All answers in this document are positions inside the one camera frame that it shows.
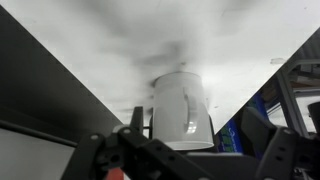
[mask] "black panel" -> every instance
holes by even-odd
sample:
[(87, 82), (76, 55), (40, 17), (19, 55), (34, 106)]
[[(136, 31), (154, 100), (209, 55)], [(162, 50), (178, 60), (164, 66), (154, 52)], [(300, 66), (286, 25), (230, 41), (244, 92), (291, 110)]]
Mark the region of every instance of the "black panel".
[[(48, 50), (0, 6), (0, 107), (38, 119), (73, 134), (77, 142), (99, 132), (109, 135), (121, 122)], [(28, 119), (0, 119), (24, 125)], [(52, 134), (34, 126), (40, 132)]]

